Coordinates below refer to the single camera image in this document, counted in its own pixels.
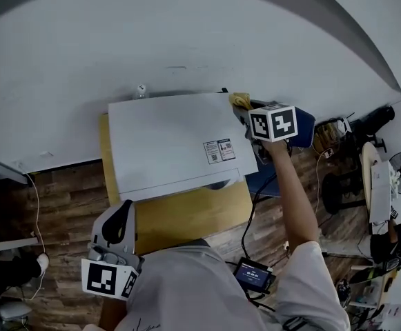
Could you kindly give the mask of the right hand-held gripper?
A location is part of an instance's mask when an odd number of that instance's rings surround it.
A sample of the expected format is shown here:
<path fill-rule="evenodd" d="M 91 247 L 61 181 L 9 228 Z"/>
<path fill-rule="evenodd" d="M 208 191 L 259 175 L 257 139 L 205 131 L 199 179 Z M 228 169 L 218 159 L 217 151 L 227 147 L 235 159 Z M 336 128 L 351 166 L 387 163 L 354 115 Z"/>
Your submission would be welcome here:
<path fill-rule="evenodd" d="M 263 142 L 286 141 L 296 135 L 296 110 L 276 101 L 251 100 L 251 110 L 232 105 L 239 122 L 247 127 L 246 138 L 251 142 L 256 158 L 263 164 L 272 161 Z"/>

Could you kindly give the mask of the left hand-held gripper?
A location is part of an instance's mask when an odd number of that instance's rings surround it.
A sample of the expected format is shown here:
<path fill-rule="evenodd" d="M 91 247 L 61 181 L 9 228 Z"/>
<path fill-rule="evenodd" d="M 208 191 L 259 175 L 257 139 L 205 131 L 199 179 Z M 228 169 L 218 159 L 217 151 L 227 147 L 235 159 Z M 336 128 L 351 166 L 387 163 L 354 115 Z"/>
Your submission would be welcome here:
<path fill-rule="evenodd" d="M 131 200 L 109 207 L 93 223 L 88 256 L 81 260 L 82 290 L 126 301 L 144 259 L 136 254 L 136 210 Z"/>

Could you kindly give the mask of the yellow cloth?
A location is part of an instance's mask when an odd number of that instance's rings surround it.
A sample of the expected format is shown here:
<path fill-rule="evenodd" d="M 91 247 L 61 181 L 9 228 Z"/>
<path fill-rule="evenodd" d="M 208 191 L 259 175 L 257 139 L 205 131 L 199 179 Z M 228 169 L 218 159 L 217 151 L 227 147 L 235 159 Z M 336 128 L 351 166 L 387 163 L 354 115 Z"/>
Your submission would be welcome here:
<path fill-rule="evenodd" d="M 234 92 L 229 94 L 228 100 L 232 106 L 242 108 L 245 110 L 252 110 L 251 98 L 249 93 L 245 92 Z"/>

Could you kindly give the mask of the white box appliance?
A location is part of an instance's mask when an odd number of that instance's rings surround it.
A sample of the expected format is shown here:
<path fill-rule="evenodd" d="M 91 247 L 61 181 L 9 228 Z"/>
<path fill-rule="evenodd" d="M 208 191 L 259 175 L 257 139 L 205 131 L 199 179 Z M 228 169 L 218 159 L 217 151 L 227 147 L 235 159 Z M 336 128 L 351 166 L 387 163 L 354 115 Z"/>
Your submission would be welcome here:
<path fill-rule="evenodd" d="M 258 171 L 226 93 L 112 103 L 110 144 L 121 200 L 143 201 Z"/>

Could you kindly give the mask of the person's right forearm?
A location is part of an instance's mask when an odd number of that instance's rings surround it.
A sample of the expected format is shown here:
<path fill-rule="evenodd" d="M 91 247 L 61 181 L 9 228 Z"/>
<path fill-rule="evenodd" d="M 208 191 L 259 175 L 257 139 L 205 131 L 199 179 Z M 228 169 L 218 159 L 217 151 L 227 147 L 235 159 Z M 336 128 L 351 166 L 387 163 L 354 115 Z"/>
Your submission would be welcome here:
<path fill-rule="evenodd" d="M 319 239 L 315 211 L 307 197 L 283 141 L 264 142 L 270 154 L 281 194 L 283 221 L 290 251 Z"/>

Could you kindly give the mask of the person's left forearm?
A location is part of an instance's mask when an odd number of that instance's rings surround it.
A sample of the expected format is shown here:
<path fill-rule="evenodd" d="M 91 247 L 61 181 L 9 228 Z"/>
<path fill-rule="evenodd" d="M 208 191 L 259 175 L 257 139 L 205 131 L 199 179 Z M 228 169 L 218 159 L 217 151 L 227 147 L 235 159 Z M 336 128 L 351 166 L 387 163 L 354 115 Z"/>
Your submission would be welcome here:
<path fill-rule="evenodd" d="M 105 331 L 115 331 L 126 315 L 126 301 L 104 297 L 98 326 Z"/>

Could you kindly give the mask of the blue chair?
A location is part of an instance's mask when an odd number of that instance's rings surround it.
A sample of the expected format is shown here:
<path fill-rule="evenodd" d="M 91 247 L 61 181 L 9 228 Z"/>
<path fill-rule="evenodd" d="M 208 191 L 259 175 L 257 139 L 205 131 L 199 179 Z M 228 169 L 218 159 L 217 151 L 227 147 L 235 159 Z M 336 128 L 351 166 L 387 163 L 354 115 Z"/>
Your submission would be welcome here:
<path fill-rule="evenodd" d="M 287 150 L 293 147 L 309 148 L 313 142 L 315 117 L 297 107 L 296 110 L 296 135 L 286 140 Z M 251 194 L 260 194 L 268 197 L 279 197 L 277 175 L 273 162 L 261 163 L 255 156 L 258 171 L 246 175 L 246 183 Z"/>

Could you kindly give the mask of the small yellow wooden table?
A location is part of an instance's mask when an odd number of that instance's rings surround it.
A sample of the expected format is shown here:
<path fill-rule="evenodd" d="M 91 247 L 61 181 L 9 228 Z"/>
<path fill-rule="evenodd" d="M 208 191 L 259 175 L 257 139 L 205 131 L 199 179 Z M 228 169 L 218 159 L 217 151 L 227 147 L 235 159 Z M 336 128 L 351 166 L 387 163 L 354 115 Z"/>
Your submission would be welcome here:
<path fill-rule="evenodd" d="M 135 250 L 146 254 L 229 230 L 247 222 L 251 208 L 245 181 L 136 203 Z"/>

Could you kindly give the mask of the cardboard box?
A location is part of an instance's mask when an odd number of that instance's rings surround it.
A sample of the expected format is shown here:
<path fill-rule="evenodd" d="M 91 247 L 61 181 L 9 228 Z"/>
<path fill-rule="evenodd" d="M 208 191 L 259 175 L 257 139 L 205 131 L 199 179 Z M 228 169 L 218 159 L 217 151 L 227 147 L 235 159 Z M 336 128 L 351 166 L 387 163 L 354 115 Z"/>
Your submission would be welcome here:
<path fill-rule="evenodd" d="M 321 154 L 331 148 L 337 151 L 340 145 L 337 123 L 324 123 L 315 127 L 313 137 L 313 148 Z"/>

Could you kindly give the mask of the white router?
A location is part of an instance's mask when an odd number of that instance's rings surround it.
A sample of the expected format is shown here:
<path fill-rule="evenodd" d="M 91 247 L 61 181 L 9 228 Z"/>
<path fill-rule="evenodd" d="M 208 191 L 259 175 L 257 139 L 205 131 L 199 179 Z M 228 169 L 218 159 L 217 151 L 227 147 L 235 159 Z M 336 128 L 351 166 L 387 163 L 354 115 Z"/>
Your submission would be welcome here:
<path fill-rule="evenodd" d="M 349 117 L 342 117 L 336 120 L 336 128 L 341 137 L 348 132 L 352 132 L 348 118 Z"/>

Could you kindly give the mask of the person's white shirt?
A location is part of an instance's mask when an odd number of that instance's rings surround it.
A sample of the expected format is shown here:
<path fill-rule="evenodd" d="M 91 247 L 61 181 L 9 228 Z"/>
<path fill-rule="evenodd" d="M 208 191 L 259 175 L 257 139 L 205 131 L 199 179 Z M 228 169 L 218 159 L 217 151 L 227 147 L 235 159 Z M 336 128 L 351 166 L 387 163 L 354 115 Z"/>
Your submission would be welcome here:
<path fill-rule="evenodd" d="M 222 258 L 207 246 L 145 257 L 115 331 L 350 331 L 318 243 L 299 245 L 278 278 L 274 311 L 256 308 Z"/>

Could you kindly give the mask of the black office chair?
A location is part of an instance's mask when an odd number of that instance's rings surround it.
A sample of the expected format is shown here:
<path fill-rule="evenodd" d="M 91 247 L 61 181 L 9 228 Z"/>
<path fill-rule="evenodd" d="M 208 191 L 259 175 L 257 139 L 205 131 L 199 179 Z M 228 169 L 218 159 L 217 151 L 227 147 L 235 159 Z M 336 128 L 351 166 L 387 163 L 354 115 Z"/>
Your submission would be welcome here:
<path fill-rule="evenodd" d="M 359 149 L 362 149 L 366 142 L 374 142 L 375 147 L 383 148 L 387 152 L 387 147 L 382 139 L 378 141 L 377 132 L 387 123 L 395 119 L 395 111 L 391 106 L 377 108 L 362 119 L 355 122 L 354 135 Z"/>

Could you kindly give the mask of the round table with black base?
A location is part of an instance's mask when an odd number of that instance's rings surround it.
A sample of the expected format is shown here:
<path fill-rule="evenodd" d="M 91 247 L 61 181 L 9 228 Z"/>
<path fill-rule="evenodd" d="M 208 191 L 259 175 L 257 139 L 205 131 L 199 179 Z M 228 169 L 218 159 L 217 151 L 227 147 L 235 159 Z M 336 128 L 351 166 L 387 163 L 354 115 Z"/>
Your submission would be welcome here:
<path fill-rule="evenodd" d="M 322 182 L 322 202 L 325 210 L 335 215 L 341 210 L 366 206 L 369 216 L 369 232 L 373 232 L 371 216 L 372 174 L 371 169 L 375 164 L 381 163 L 380 155 L 371 142 L 366 142 L 362 147 L 360 165 L 353 171 L 345 174 L 327 174 Z M 345 194 L 357 194 L 363 191 L 364 199 L 358 201 L 343 202 Z"/>

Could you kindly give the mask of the black display device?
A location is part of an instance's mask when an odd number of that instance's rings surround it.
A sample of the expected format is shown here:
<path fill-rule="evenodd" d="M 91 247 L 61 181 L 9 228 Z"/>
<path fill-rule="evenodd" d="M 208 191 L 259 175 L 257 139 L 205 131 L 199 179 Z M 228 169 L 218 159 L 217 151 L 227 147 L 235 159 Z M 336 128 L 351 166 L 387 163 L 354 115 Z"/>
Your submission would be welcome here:
<path fill-rule="evenodd" d="M 266 294 L 276 278 L 272 268 L 244 257 L 237 263 L 233 275 L 244 290 Z"/>

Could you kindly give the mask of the white box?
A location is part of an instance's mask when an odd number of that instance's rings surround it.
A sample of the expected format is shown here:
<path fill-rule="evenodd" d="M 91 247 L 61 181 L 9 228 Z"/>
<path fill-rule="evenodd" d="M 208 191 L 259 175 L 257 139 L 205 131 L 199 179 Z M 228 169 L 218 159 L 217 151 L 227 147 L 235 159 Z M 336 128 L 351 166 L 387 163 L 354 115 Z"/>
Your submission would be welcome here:
<path fill-rule="evenodd" d="M 371 167 L 370 222 L 387 221 L 391 213 L 391 164 L 389 161 Z"/>

